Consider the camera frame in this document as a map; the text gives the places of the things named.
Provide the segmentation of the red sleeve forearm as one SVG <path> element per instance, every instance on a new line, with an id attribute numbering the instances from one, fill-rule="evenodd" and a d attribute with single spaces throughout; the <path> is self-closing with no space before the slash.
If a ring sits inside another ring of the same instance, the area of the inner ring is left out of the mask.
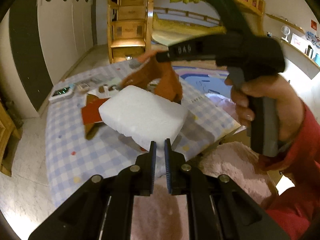
<path id="1" fill-rule="evenodd" d="M 319 124 L 308 106 L 284 158 L 261 155 L 259 166 L 264 171 L 278 170 L 294 183 L 274 199 L 266 213 L 291 239 L 300 239 L 319 216 Z"/>

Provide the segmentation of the right hand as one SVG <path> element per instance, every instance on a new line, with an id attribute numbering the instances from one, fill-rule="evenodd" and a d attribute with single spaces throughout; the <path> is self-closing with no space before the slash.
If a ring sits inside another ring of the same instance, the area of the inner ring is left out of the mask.
<path id="1" fill-rule="evenodd" d="M 261 76 L 237 89 L 230 77 L 225 84 L 231 86 L 231 100 L 235 103 L 240 124 L 249 127 L 255 114 L 249 107 L 249 96 L 268 97 L 276 101 L 279 118 L 279 140 L 287 142 L 296 136 L 304 120 L 304 103 L 291 85 L 281 76 Z"/>

